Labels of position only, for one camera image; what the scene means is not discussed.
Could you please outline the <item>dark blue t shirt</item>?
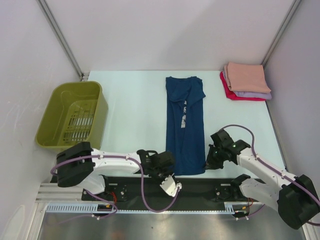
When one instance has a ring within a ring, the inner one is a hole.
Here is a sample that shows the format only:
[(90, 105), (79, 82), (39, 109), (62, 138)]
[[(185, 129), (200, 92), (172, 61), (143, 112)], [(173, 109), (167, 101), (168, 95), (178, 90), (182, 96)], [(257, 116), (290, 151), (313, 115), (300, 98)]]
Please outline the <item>dark blue t shirt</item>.
[(167, 120), (166, 146), (175, 158), (176, 176), (205, 172), (205, 131), (202, 79), (167, 77), (165, 79)]

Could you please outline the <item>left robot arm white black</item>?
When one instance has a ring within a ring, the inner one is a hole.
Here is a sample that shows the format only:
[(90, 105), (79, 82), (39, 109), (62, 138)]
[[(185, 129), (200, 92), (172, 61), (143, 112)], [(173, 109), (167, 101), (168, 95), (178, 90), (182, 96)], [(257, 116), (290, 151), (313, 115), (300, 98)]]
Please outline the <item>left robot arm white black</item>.
[(171, 152), (140, 149), (132, 153), (105, 152), (80, 142), (56, 156), (56, 166), (50, 171), (57, 177), (58, 186), (78, 186), (98, 199), (110, 196), (111, 188), (105, 178), (115, 174), (141, 174), (160, 181), (160, 188), (174, 197), (182, 184), (174, 178), (175, 159)]

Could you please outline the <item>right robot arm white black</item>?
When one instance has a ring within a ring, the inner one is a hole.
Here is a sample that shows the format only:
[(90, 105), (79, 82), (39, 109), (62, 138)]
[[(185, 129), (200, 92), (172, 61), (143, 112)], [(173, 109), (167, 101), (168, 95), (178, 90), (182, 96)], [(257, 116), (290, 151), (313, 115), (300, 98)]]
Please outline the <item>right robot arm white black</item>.
[(257, 176), (246, 174), (236, 177), (230, 188), (231, 196), (242, 201), (245, 197), (261, 202), (277, 211), (280, 218), (292, 229), (311, 224), (320, 212), (320, 200), (312, 180), (297, 176), (264, 160), (255, 150), (255, 143), (240, 139), (234, 141), (224, 129), (211, 135), (207, 166), (218, 170), (224, 162), (232, 162)]

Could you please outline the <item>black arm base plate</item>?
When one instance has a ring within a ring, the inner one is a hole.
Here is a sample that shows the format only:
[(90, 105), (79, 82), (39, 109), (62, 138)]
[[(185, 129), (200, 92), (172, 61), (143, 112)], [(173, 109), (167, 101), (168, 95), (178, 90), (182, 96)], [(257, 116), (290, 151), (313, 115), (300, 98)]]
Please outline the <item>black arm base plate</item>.
[(103, 177), (105, 189), (93, 193), (83, 189), (83, 201), (99, 199), (113, 202), (120, 210), (130, 211), (217, 211), (225, 202), (240, 204), (248, 211), (256, 203), (245, 197), (232, 178), (170, 178), (164, 180), (139, 176)]

